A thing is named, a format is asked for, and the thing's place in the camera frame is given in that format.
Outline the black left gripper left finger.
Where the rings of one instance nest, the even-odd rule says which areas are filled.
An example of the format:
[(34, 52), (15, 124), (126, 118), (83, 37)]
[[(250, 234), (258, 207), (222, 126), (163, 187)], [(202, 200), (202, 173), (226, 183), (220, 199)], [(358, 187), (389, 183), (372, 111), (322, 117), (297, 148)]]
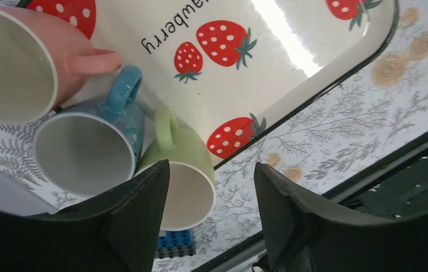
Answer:
[(0, 211), (0, 271), (151, 271), (168, 187), (161, 160), (55, 214)]

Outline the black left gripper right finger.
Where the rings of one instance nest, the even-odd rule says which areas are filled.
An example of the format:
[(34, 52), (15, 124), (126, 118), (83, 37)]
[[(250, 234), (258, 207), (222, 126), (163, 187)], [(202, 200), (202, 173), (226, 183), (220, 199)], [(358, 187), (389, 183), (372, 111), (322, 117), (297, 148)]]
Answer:
[(386, 219), (355, 211), (257, 163), (254, 182), (273, 271), (428, 271), (428, 212)]

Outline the white cup green body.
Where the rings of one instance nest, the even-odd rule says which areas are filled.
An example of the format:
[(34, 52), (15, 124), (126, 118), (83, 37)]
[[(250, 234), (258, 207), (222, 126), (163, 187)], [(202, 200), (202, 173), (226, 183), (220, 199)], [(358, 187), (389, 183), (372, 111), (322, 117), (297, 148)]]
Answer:
[(178, 124), (169, 107), (154, 115), (155, 139), (137, 167), (140, 174), (161, 160), (169, 161), (169, 187), (161, 229), (181, 231), (202, 223), (216, 204), (214, 166), (209, 150), (193, 129)]

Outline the cream tray with black rim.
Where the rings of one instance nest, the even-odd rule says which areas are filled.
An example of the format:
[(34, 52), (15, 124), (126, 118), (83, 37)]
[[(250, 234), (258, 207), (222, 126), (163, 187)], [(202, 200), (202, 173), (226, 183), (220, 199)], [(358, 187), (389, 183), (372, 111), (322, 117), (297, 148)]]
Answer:
[(365, 63), (396, 1), (19, 1), (139, 67), (137, 101), (170, 107), (220, 164)]

